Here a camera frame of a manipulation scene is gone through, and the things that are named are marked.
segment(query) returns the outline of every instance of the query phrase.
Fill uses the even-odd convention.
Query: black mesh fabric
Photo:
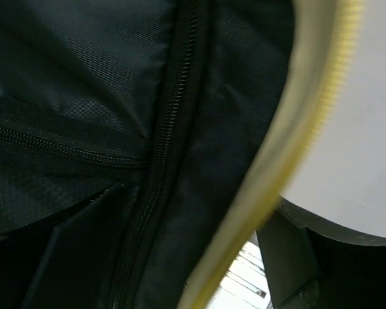
[[[0,166],[0,235],[67,209],[114,183],[107,178],[39,175]]]

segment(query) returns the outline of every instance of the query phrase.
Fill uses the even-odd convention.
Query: black zipper
[[[0,141],[16,144],[33,151],[41,151],[53,156],[59,156],[100,167],[115,169],[139,169],[147,167],[146,161],[138,162],[132,158],[102,155],[83,149],[76,149],[2,126],[0,126]]]
[[[159,203],[164,186],[168,186],[169,179],[166,175],[168,164],[176,165],[177,162],[169,162],[169,154],[172,152],[172,138],[175,125],[178,119],[181,102],[184,103],[183,94],[186,91],[189,71],[192,67],[192,60],[195,54],[196,32],[198,30],[198,4],[197,0],[181,1],[182,8],[176,22],[175,40],[176,50],[170,52],[172,62],[167,69],[164,94],[161,101],[164,101],[165,112],[158,120],[160,128],[156,135],[156,148],[152,163],[151,186],[147,192],[147,198],[136,218],[132,220],[121,245],[116,270],[113,276],[113,282],[107,304],[108,309],[130,309],[133,307],[133,301],[142,273],[142,267],[134,267],[136,259],[144,260],[142,256],[141,243],[146,237],[146,228],[149,224],[157,224],[157,220],[152,220],[161,214],[164,210],[164,204]]]

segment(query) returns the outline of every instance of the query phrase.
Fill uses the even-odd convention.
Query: yellow zipper tape
[[[289,81],[275,119],[231,209],[191,274],[178,309],[205,308],[243,243],[274,211],[279,193],[328,119],[344,81],[363,12],[362,0],[293,0],[293,4],[295,44]],[[321,41],[326,35],[330,37],[328,45]],[[317,59],[309,50],[315,40],[320,43]],[[293,103],[298,96],[300,102]]]

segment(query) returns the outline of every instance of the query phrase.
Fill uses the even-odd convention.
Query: zippered pocket
[[[117,184],[137,184],[149,142],[0,97],[0,235]]]

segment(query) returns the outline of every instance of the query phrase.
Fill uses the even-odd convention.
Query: yellow trim
[[[189,278],[178,309],[204,309],[251,233],[327,120],[354,50],[361,0],[293,0],[295,44],[289,78],[269,133],[231,209]]]

